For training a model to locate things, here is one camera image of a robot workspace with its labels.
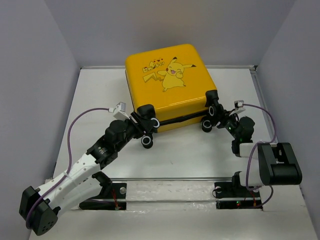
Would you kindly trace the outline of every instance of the yellow case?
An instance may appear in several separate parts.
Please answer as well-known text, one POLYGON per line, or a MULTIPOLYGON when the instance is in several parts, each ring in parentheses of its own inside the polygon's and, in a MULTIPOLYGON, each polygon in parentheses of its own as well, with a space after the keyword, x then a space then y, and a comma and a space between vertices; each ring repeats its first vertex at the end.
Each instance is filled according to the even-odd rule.
MULTIPOLYGON (((134 110, 152 104, 160 122, 207 110, 206 91, 217 89, 190 44, 130 55, 125 71, 134 110)), ((199 123, 201 118, 163 125, 158 132, 199 123)))

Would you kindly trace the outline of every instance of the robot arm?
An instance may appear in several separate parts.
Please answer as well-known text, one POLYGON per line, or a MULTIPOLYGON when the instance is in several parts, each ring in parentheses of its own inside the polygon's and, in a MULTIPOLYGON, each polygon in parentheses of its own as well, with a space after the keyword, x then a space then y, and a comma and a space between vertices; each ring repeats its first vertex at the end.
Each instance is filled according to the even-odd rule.
POLYGON ((301 183, 302 172, 290 143, 253 143, 255 122, 247 116, 238 118, 238 113, 245 110, 244 101, 235 101, 234 109, 227 111, 218 102, 217 90, 207 91, 205 96, 208 113, 202 119, 202 130, 208 133, 212 127, 227 129, 234 137, 231 148, 237 157, 250 159, 251 151, 255 148, 251 158, 258 160, 258 169, 250 171, 248 184, 246 184, 248 174, 245 171, 236 172, 234 178, 238 186, 257 187, 301 183))
POLYGON ((118 152, 131 139, 142 138, 142 144, 146 143, 144 147, 152 145, 152 133, 160 125, 155 118, 154 107, 142 106, 138 109, 139 114, 133 112, 130 117, 124 113, 122 104, 117 108, 114 114, 117 120, 111 122, 105 134, 72 165, 69 172, 64 171, 37 189, 29 186, 23 191, 19 213, 36 235, 49 231, 58 217, 71 207, 110 191, 112 182, 101 170, 118 157, 118 152))

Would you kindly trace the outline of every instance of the connector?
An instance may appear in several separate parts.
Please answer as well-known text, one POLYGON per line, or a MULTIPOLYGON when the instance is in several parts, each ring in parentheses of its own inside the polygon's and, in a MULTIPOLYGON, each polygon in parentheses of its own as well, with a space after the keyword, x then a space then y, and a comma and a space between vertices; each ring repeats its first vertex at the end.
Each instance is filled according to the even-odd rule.
POLYGON ((126 104, 124 102, 119 102, 115 109, 113 110, 113 117, 118 120, 126 120, 129 116, 126 114, 126 104))
POLYGON ((244 112, 246 110, 244 108, 244 103, 245 103, 245 101, 243 101, 243 100, 234 101, 234 110, 229 114, 229 116, 231 116, 233 114, 240 114, 240 113, 244 112))

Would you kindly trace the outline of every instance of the white wall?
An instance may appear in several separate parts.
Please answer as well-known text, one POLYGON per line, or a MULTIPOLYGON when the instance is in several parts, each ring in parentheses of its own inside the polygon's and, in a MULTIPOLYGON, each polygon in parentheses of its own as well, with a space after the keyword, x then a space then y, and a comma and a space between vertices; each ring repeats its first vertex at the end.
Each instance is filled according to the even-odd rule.
POLYGON ((0 239, 24 240, 22 191, 53 171, 79 67, 43 0, 0 1, 0 239))
POLYGON ((258 65, 295 0, 45 0, 81 66, 191 43, 207 65, 258 65))
POLYGON ((297 0, 257 69, 280 141, 292 143, 320 237, 320 1, 297 0))

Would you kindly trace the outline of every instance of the pikachu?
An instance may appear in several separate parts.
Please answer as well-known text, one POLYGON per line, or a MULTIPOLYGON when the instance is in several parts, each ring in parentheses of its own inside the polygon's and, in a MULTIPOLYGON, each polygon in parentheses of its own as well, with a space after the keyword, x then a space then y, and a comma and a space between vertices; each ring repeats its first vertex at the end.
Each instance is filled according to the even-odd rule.
POLYGON ((165 70, 157 72, 160 76, 164 76, 162 80, 163 92, 175 87, 185 87, 186 85, 182 79, 185 69, 196 67, 193 64, 182 65, 176 61, 177 58, 174 57, 165 70))

